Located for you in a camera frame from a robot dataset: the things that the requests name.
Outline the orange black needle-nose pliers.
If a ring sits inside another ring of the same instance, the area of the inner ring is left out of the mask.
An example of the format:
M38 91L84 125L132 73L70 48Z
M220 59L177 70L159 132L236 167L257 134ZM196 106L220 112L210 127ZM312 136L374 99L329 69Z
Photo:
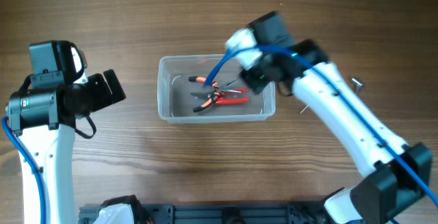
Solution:
M241 93L241 90L229 88L229 85L235 82L236 79L231 80L223 85L218 82L212 82L212 90L207 92L191 92L190 94L197 99L205 100L204 104L193 108L193 112L201 112L207 109L209 106L215 104L220 97L223 97L225 93Z

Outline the silver socket wrench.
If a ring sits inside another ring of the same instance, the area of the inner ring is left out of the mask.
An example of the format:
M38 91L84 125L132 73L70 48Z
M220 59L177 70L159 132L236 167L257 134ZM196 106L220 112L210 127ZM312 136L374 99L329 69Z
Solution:
M352 82L352 84L355 87L355 93L359 94L361 89L363 88L363 82L360 79L356 78L356 77L352 77L351 78L351 82Z

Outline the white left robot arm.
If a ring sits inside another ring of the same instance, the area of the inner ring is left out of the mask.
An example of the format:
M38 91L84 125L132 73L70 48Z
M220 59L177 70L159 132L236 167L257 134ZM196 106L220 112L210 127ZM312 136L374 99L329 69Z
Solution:
M6 106L2 126L17 148L23 172L26 223L76 223L72 157L75 137L91 139L76 126L90 115L125 99L110 69L74 82L62 81L62 72L48 73L45 88L40 75L28 75Z

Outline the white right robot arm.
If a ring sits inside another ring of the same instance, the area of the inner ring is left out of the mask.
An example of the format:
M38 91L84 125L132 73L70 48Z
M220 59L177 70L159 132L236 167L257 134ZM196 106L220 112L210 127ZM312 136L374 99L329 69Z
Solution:
M310 39L296 42L280 15L267 13L226 43L242 66L241 78L254 92L284 83L305 103L350 154L362 176L324 200L333 223L386 223L430 189L433 156L423 144L409 145L392 132L353 92L334 62Z

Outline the clear plastic container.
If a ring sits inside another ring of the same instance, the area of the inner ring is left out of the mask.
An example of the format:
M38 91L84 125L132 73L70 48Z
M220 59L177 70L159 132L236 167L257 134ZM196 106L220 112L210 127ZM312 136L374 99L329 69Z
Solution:
M170 124L264 121L276 111L275 84L255 94L238 77L241 67L229 60L214 82L203 82L221 55L165 56L157 78L160 118Z

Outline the black red handle screwdriver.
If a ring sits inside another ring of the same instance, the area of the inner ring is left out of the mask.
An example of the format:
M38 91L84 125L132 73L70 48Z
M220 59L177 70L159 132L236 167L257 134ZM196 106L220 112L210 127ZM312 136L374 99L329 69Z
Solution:
M299 114L302 114L307 108L309 107L309 105L306 105L300 112Z

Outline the red handle snips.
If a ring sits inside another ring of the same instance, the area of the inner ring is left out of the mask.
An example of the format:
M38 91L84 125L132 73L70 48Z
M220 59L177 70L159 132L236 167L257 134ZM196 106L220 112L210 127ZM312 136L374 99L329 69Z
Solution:
M223 97L220 97L215 104L217 105L238 105L247 103L249 97L244 96L243 93L247 91L247 88L236 88L241 90L241 93L225 93Z

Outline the black aluminium base frame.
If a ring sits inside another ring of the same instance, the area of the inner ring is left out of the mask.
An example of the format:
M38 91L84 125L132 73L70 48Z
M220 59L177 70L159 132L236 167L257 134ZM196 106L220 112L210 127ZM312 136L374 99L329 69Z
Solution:
M333 221L318 201L283 204L235 204L174 206L144 204L156 224L222 224L238 217L245 223L260 224L329 224Z

